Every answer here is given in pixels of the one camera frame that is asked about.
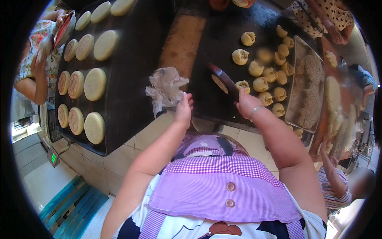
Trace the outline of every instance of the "pastry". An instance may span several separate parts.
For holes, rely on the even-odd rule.
[[[84,93],[88,100],[96,101],[101,98],[106,88],[106,74],[101,68],[93,68],[86,76]]]
[[[108,59],[114,51],[118,42],[118,34],[116,31],[108,30],[104,32],[94,44],[94,57],[97,60]]]
[[[288,35],[288,32],[284,30],[280,25],[277,25],[276,32],[277,32],[277,35],[281,38],[284,38]]]
[[[289,62],[285,62],[281,66],[281,70],[285,73],[286,76],[291,76],[295,72],[295,69],[291,64],[289,64]]]
[[[134,0],[117,0],[110,8],[110,13],[113,16],[123,16],[131,9],[134,2]]]
[[[285,63],[286,59],[285,56],[281,52],[275,52],[275,64],[276,65],[283,65]]]
[[[280,44],[277,51],[281,52],[285,57],[289,56],[289,48],[285,44]]]
[[[288,36],[284,37],[284,39],[283,39],[283,43],[284,43],[289,49],[291,49],[291,48],[293,48],[293,47],[295,46],[295,42],[293,41],[293,39],[290,38],[290,37],[288,37]]]
[[[259,77],[264,71],[264,66],[259,65],[256,61],[251,61],[248,67],[248,72],[254,76],[254,77]]]
[[[245,93],[249,94],[251,92],[251,88],[249,87],[248,85],[248,82],[246,81],[238,81],[235,83],[237,89],[240,90],[240,88],[244,88],[245,89]]]
[[[287,93],[285,92],[285,89],[282,87],[276,87],[273,90],[273,95],[275,96],[275,99],[278,102],[283,101],[287,97]]]
[[[84,12],[76,23],[76,31],[81,31],[90,22],[92,14],[89,11]]]
[[[243,49],[234,50],[232,53],[232,60],[238,65],[245,65],[248,61],[249,52]]]
[[[102,21],[107,15],[110,13],[110,8],[112,7],[112,4],[110,2],[104,2],[101,5],[99,5],[92,13],[90,17],[90,21],[92,23],[99,23]]]
[[[258,98],[264,106],[269,106],[273,103],[273,97],[268,91],[260,93]]]
[[[257,51],[257,58],[264,65],[269,64],[273,60],[273,52],[271,52],[268,48],[262,47]]]
[[[273,67],[269,67],[263,71],[263,76],[266,77],[267,81],[271,83],[278,77],[278,73],[275,69],[273,69]]]
[[[272,112],[276,117],[281,117],[285,114],[284,106],[280,103],[276,103],[272,107]]]
[[[255,39],[256,36],[253,32],[246,31],[241,35],[241,42],[248,47],[252,46],[255,43]]]
[[[277,83],[279,83],[280,85],[284,85],[287,83],[287,76],[286,74],[282,71],[282,70],[278,70],[277,71],[277,77],[276,77],[276,81]]]
[[[99,144],[105,137],[105,121],[98,112],[91,112],[86,116],[85,135],[92,144]]]
[[[253,83],[252,87],[257,92],[264,92],[268,89],[268,80],[266,77],[258,77]]]

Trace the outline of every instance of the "metal tray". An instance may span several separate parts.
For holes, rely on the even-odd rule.
[[[322,64],[322,69],[325,72],[324,62],[322,61],[321,57],[303,39],[301,39],[299,36],[295,36],[295,64],[294,64],[295,73],[293,74],[293,81],[292,81],[291,91],[289,94],[288,106],[285,112],[285,122],[314,134],[317,130],[321,113],[318,115],[317,120],[312,126],[312,128],[303,128],[295,122],[295,113],[300,108],[300,104],[302,102],[301,90],[305,89],[305,87],[302,87],[301,90],[296,88],[296,81],[300,80],[299,79],[300,77],[296,76],[296,66],[297,66],[296,62],[301,61],[308,54],[316,56],[320,59],[320,62]],[[319,84],[320,99],[318,104],[320,104],[321,106],[322,106],[322,100],[324,98],[324,91],[325,91],[324,84],[325,84],[325,75],[323,74],[322,81]]]

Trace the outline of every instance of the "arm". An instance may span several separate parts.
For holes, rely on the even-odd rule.
[[[253,108],[261,101],[240,90],[236,107],[240,114],[249,119]],[[326,221],[324,197],[317,179],[316,169],[301,140],[288,129],[286,124],[266,108],[260,108],[252,116],[265,144],[279,169],[280,181],[293,195],[299,206],[311,211]]]
[[[330,186],[333,189],[334,195],[337,198],[342,198],[346,193],[346,184],[341,180],[341,177],[337,174],[336,168],[330,161],[328,155],[325,152],[327,144],[327,138],[324,139],[321,145],[321,157],[324,165],[324,170]]]
[[[193,100],[183,96],[176,108],[174,122],[129,167],[122,186],[102,226],[101,238],[111,238],[121,223],[142,202],[150,181],[172,159],[190,126]]]

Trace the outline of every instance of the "person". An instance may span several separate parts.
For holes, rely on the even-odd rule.
[[[280,180],[237,141],[187,132],[184,93],[174,122],[129,167],[101,238],[324,238],[324,198],[301,140],[245,89],[236,107],[260,130]]]
[[[53,37],[68,14],[43,14],[32,29],[21,57],[14,88],[37,105],[55,95],[58,67],[65,45],[53,50]]]
[[[325,152],[327,145],[325,137],[321,145],[322,166],[317,172],[321,184],[322,194],[324,195],[327,209],[338,210],[349,206],[358,198],[368,197],[375,188],[375,176],[371,170],[361,175],[355,183],[348,185],[348,178],[337,168],[338,161],[329,158]]]
[[[326,33],[335,44],[346,45],[354,28],[354,19],[341,0],[297,0],[282,13],[313,39]]]

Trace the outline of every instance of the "hand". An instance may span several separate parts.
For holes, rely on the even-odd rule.
[[[192,105],[194,100],[191,98],[192,94],[183,92],[182,100],[176,106],[174,122],[184,124],[186,128],[190,127],[191,111],[194,109],[194,106]]]
[[[241,116],[250,119],[253,109],[256,106],[262,106],[261,101],[250,94],[245,93],[245,89],[241,88],[239,93],[239,102],[234,102]]]

